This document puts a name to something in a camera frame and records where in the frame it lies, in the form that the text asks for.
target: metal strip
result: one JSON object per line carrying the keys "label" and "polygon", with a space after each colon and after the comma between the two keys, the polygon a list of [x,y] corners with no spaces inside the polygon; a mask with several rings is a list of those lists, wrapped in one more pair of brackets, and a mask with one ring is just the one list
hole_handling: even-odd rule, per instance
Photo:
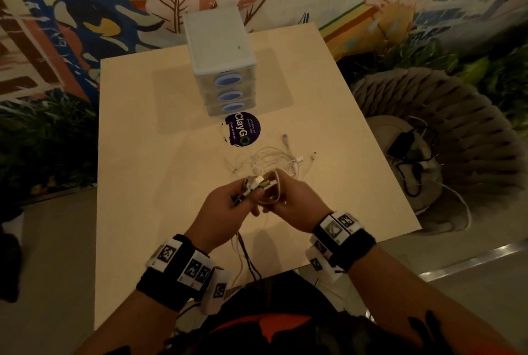
{"label": "metal strip", "polygon": [[527,249],[528,238],[522,241],[514,242],[512,244],[504,245],[502,247],[489,250],[488,252],[477,256],[476,258],[464,260],[454,265],[444,267],[443,269],[422,273],[418,275],[418,277],[424,280],[425,282],[432,282],[434,280],[438,280],[439,278],[451,276],[453,274],[463,272],[467,269],[471,269],[472,267],[484,265],[493,260],[497,260],[505,256],[512,255],[514,253],[522,252]]}

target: gray floor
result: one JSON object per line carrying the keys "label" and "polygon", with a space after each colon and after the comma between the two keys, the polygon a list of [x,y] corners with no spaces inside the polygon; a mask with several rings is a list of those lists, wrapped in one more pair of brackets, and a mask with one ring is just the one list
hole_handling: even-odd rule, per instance
{"label": "gray floor", "polygon": [[[0,355],[70,354],[91,333],[94,302],[96,190],[28,206],[24,268],[17,303],[0,302]],[[445,267],[528,237],[528,193],[510,209],[477,220],[470,231],[433,237],[404,236],[382,246],[416,273]],[[528,353],[527,258],[513,256],[489,268],[439,281],[437,286],[496,326]],[[308,268],[301,274],[315,282]],[[365,311],[343,276],[318,284],[334,306]],[[182,322],[199,318],[191,312]]]}

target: white table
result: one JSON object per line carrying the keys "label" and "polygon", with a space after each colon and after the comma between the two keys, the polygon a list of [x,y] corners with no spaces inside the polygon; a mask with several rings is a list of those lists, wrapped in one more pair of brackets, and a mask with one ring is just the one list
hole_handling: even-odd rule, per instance
{"label": "white table", "polygon": [[[287,133],[295,156],[317,151],[306,181],[331,208],[353,213],[378,241],[419,229],[315,25],[250,39],[257,107],[249,112],[261,133],[246,150],[283,148]],[[223,118],[208,117],[187,46],[104,59],[100,91],[95,328],[134,289],[157,246],[188,228],[208,192],[244,176],[227,166],[243,152],[224,140]],[[263,277],[308,263],[308,234],[273,214],[249,215],[241,233]],[[240,269],[229,243],[211,257],[233,276]],[[250,280],[244,265],[236,283]]]}

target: left hand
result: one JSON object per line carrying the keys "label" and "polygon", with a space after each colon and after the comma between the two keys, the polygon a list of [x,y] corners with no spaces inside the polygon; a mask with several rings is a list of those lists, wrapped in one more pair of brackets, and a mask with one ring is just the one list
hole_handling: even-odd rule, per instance
{"label": "left hand", "polygon": [[238,206],[233,205],[231,197],[242,193],[243,181],[243,178],[233,181],[209,193],[198,216],[185,233],[196,248],[205,253],[211,252],[240,230],[249,212],[254,216],[259,215],[257,204],[264,195],[262,188],[254,190]]}

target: wristband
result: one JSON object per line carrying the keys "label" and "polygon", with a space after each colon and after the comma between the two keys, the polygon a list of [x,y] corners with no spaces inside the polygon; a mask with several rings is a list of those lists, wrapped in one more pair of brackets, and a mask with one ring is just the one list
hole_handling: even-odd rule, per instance
{"label": "wristband", "polygon": [[190,299],[200,299],[215,262],[181,234],[161,245],[146,263],[136,286],[156,302],[180,311]]}
{"label": "wristband", "polygon": [[310,241],[331,267],[339,266],[346,272],[376,245],[374,237],[347,212],[327,215],[313,229]]}

